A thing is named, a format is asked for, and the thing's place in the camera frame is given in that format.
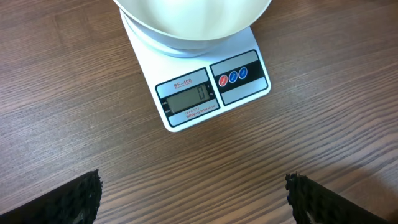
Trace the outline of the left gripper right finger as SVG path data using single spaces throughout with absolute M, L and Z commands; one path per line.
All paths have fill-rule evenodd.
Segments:
M 389 222 L 298 173 L 285 176 L 288 204 L 299 224 L 388 224 Z

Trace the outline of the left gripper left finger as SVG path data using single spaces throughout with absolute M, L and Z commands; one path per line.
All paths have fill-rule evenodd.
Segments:
M 76 179 L 1 215 L 1 223 L 87 223 L 95 221 L 103 183 L 98 170 Z

